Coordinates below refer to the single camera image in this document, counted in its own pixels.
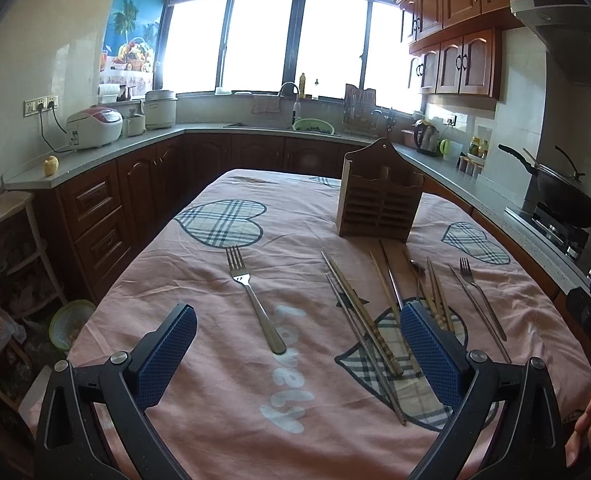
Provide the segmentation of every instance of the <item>wall socket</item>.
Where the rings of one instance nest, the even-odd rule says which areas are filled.
[[[48,104],[53,101],[54,108],[58,108],[58,96],[48,95],[45,97],[39,97],[38,99],[32,99],[24,102],[24,116],[29,117],[38,113],[38,105],[42,104],[43,111],[47,111]]]

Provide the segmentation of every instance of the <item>human hand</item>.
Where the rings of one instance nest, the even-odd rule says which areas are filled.
[[[568,442],[564,446],[567,456],[567,467],[571,467],[578,459],[580,447],[582,444],[582,437],[586,435],[589,441],[589,449],[591,450],[591,400],[589,405],[581,417],[576,421],[573,434],[569,437]]]

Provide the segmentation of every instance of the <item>white rice cooker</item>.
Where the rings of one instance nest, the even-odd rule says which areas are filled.
[[[144,96],[142,105],[147,130],[170,128],[175,124],[176,102],[172,90],[151,90]]]
[[[122,133],[122,115],[102,106],[87,108],[67,118],[66,132],[76,150],[104,146]]]

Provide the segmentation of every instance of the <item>wok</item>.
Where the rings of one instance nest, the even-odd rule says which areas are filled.
[[[591,227],[591,197],[581,187],[579,178],[584,173],[578,173],[571,158],[558,146],[554,146],[564,155],[573,166],[573,176],[564,176],[551,168],[536,163],[531,166],[527,160],[513,148],[498,145],[499,149],[513,155],[525,169],[537,179],[537,187],[542,193],[544,203],[559,219],[575,227],[586,229]]]

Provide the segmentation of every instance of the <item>tiled wall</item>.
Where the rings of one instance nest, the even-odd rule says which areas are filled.
[[[16,0],[0,23],[0,178],[49,151],[23,101],[58,94],[58,119],[97,102],[100,52],[112,0]],[[66,143],[52,114],[45,135]]]
[[[553,146],[560,146],[573,160],[582,177],[584,190],[591,195],[591,88],[566,81],[552,59],[547,60],[547,100],[544,114],[543,138],[538,161],[563,174],[573,168]],[[591,228],[589,241],[579,266],[591,267]]]
[[[521,206],[530,174],[511,155],[498,149],[506,144],[534,155],[540,144],[546,95],[546,48],[526,27],[502,34],[502,76],[499,101],[490,98],[431,96],[426,116],[435,120],[444,137],[468,148],[474,135],[489,140],[489,155],[479,180]],[[455,127],[442,118],[456,114]]]
[[[178,98],[178,123],[243,123],[267,128],[290,128],[294,101],[280,100],[280,112],[252,113],[254,97],[250,95],[206,95],[180,96]],[[342,124],[343,104],[325,101],[301,100],[301,116],[327,121],[339,132],[349,131]],[[384,135],[384,118],[373,116],[376,130],[373,135]],[[397,116],[394,131],[412,128],[412,120],[402,115]]]

